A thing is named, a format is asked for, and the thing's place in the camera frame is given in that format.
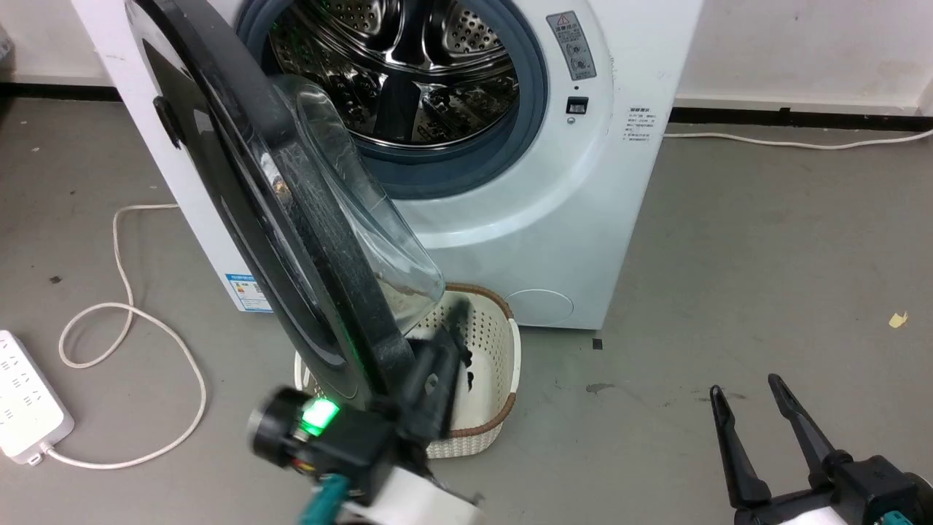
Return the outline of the grey rubber door gasket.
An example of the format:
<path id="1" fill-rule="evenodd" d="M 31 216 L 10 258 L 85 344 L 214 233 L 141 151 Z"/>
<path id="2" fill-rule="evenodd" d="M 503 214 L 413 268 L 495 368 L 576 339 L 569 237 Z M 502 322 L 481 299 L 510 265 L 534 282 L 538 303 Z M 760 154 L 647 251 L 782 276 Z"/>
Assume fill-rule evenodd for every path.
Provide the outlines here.
<path id="1" fill-rule="evenodd" d="M 513 110 L 479 139 L 450 149 L 387 149 L 352 139 L 364 165 L 396 199 L 445 198 L 469 192 L 515 166 L 539 134 L 547 108 L 549 80 L 539 44 L 518 0 L 457 0 L 492 26 L 510 54 L 519 82 Z M 240 0 L 234 28 L 261 69 L 265 34 L 294 0 Z"/>

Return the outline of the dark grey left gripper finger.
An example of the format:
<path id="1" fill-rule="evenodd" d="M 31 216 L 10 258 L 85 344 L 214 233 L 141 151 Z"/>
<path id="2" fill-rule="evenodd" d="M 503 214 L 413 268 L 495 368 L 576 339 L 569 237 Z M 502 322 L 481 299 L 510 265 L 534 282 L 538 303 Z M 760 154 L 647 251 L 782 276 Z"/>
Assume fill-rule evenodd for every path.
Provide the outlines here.
<path id="1" fill-rule="evenodd" d="M 469 320 L 470 306 L 458 299 L 429 338 L 414 338 L 415 363 L 401 389 L 400 435 L 420 446 L 446 438 L 452 426 L 458 378 L 471 362 L 461 325 Z"/>

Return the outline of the small printed text sticker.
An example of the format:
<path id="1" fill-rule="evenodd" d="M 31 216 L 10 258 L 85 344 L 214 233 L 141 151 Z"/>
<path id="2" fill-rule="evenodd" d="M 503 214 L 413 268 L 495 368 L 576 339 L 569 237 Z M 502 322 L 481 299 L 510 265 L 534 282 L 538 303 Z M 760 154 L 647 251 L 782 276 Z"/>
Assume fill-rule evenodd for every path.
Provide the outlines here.
<path id="1" fill-rule="evenodd" d="M 630 142 L 649 142 L 657 127 L 657 115 L 646 107 L 631 107 L 627 113 L 624 139 Z"/>

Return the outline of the grey warning label sticker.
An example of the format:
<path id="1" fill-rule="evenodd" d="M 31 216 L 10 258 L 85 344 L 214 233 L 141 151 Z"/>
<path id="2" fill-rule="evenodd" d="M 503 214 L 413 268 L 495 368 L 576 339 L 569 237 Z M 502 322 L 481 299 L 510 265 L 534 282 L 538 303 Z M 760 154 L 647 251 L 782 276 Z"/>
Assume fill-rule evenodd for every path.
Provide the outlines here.
<path id="1" fill-rule="evenodd" d="M 546 21 L 562 50 L 571 79 L 580 81 L 597 77 L 596 62 L 576 12 L 547 15 Z"/>

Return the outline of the steel washer drum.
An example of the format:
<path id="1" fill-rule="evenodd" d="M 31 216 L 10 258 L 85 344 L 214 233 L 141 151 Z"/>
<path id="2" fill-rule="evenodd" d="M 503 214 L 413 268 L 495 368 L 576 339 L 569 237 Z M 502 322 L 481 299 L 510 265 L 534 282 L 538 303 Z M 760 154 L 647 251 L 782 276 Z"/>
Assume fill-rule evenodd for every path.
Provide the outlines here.
<path id="1" fill-rule="evenodd" d="M 356 139 L 387 149 L 479 139 L 520 93 L 496 30 L 457 0 L 294 0 L 262 64 L 316 83 Z"/>

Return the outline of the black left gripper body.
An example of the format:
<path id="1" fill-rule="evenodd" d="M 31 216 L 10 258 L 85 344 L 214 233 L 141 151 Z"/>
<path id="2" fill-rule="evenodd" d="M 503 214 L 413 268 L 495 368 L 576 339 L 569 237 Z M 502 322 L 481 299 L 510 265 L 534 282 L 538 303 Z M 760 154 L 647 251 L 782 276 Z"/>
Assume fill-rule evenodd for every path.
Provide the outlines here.
<path id="1" fill-rule="evenodd" d="M 248 435 L 263 461 L 319 484 L 342 478 L 347 499 L 371 505 L 394 469 L 430 478 L 432 398 L 359 409 L 283 386 L 253 411 Z"/>

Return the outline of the white basket with brown rim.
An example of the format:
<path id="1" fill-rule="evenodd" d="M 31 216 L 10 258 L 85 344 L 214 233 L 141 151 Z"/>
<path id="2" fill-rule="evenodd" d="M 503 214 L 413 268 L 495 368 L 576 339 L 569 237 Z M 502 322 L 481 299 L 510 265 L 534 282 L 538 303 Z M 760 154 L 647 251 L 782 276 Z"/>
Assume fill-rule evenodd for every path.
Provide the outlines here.
<path id="1" fill-rule="evenodd" d="M 444 327 L 457 303 L 469 303 L 469 316 L 454 336 L 464 344 L 450 429 L 427 449 L 430 459 L 452 459 L 486 451 L 502 431 L 514 406 L 522 371 L 522 340 L 510 307 L 492 290 L 448 284 L 440 302 L 416 314 L 407 332 L 411 348 Z"/>

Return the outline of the white front-load washing machine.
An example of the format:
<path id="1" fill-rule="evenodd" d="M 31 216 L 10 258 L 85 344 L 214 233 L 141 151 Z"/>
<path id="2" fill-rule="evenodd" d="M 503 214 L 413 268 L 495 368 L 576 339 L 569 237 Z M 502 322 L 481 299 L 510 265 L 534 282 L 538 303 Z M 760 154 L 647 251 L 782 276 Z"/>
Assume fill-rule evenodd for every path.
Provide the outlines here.
<path id="1" fill-rule="evenodd" d="M 207 0 L 234 34 L 239 1 Z M 230 239 L 208 236 L 210 227 L 220 226 L 219 216 L 195 178 L 189 154 L 170 143 L 155 112 L 157 88 L 130 32 L 126 0 L 70 2 L 201 249 L 240 310 L 222 266 L 230 260 L 231 269 L 242 271 L 244 263 Z M 609 311 L 704 0 L 518 4 L 539 39 L 547 69 L 543 126 L 522 159 L 469 192 L 417 200 L 390 196 L 364 167 L 393 200 L 447 284 L 472 284 L 502 299 L 518 290 L 554 290 L 569 297 L 574 312 L 551 327 L 597 330 Z M 547 24 L 547 15 L 571 10 L 592 50 L 594 79 L 571 79 Z M 566 115 L 570 96 L 589 98 L 586 115 Z M 624 139 L 631 107 L 656 113 L 649 142 Z"/>

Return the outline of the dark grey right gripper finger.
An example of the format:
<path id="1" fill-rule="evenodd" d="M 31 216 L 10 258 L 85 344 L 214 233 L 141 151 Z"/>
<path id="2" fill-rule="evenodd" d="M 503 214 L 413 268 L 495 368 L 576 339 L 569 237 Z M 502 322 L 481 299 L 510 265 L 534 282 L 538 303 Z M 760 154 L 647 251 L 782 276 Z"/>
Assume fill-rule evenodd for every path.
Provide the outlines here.
<path id="1" fill-rule="evenodd" d="M 831 486 L 836 469 L 852 462 L 853 456 L 833 446 L 820 426 L 777 373 L 770 373 L 768 383 L 781 415 L 789 421 L 807 463 L 808 482 L 812 488 Z"/>
<path id="2" fill-rule="evenodd" d="M 772 492 L 761 481 L 735 429 L 735 416 L 719 385 L 710 388 L 711 408 L 727 487 L 727 498 L 736 510 L 766 505 Z"/>

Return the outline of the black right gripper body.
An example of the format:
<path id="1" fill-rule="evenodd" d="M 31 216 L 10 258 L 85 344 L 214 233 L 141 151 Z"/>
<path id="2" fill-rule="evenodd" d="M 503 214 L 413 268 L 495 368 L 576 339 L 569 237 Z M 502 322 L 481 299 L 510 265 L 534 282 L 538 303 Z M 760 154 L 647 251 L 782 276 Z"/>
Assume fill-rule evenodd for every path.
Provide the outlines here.
<path id="1" fill-rule="evenodd" d="M 827 509 L 842 525 L 933 525 L 933 484 L 904 472 L 884 456 L 843 463 L 832 485 L 773 497 L 734 512 L 733 525 L 789 525 L 809 511 Z"/>

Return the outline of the white power strip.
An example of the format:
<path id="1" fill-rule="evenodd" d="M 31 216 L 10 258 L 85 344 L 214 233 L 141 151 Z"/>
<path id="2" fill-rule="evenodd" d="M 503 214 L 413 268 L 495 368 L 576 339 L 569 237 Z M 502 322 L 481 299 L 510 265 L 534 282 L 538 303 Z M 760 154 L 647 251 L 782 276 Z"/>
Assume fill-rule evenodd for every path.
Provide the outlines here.
<path id="1" fill-rule="evenodd" d="M 0 451 L 34 466 L 73 429 L 74 419 L 26 347 L 0 331 Z"/>

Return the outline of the round white filter cover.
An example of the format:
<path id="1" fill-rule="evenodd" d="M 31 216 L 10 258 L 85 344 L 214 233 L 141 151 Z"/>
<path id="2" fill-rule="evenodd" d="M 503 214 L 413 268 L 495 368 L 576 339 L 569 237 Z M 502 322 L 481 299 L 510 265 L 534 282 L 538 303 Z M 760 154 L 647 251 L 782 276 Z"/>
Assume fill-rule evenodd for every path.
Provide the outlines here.
<path id="1" fill-rule="evenodd" d="M 519 324 L 532 327 L 556 326 L 572 316 L 574 304 L 562 293 L 549 289 L 524 289 L 506 299 Z"/>

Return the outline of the blue energy label sticker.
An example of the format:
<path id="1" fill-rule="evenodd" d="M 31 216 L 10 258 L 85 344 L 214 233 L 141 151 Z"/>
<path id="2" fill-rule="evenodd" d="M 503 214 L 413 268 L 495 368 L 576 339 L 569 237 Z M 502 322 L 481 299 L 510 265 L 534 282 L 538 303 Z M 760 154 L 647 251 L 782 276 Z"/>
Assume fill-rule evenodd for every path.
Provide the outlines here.
<path id="1" fill-rule="evenodd" d="M 253 313 L 273 312 L 269 301 L 260 289 L 259 283 L 250 273 L 227 273 L 226 280 L 241 311 Z"/>

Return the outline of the black round washer door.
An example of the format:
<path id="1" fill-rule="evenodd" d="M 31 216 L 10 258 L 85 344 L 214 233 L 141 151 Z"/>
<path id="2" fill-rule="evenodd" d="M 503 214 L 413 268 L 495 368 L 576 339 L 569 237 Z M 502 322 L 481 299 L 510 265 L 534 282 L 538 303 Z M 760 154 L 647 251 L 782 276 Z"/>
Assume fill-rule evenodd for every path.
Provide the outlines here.
<path id="1" fill-rule="evenodd" d="M 207 0 L 126 0 L 153 106 L 324 395 L 357 408 L 414 365 L 405 336 L 440 301 L 439 267 L 322 87 L 267 76 Z"/>

